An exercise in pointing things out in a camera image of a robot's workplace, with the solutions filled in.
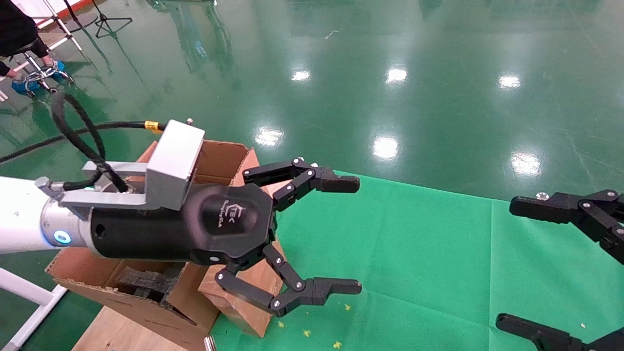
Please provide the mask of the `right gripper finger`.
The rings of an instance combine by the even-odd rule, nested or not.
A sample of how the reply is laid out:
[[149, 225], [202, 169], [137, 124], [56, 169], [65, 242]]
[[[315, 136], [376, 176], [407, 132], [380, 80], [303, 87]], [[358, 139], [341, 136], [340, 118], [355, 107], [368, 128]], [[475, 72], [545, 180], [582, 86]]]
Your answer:
[[517, 217], [573, 224], [620, 264], [624, 262], [624, 200], [615, 190], [588, 195], [553, 193], [548, 198], [514, 197], [509, 212]]
[[530, 340], [538, 351], [622, 351], [624, 330], [618, 329], [588, 344], [570, 333], [508, 313], [496, 317], [497, 329]]

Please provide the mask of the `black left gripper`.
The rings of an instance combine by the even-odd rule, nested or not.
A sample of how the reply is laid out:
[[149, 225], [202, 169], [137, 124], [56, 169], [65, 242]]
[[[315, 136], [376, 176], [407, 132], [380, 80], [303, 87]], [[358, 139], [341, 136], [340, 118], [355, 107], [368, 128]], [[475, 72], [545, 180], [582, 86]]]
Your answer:
[[[245, 186], [200, 184], [192, 187], [181, 209], [95, 208], [91, 215], [94, 249], [102, 257], [197, 265], [226, 264], [215, 274], [217, 284], [276, 317], [301, 305], [325, 305], [332, 294], [361, 293], [359, 280], [314, 277], [302, 279], [271, 242], [275, 211], [284, 211], [312, 190], [356, 193], [360, 179], [329, 167], [312, 166], [302, 158], [274, 162], [243, 171]], [[273, 198], [259, 187], [286, 184]], [[287, 288], [273, 295], [236, 277], [237, 267], [265, 259]]]

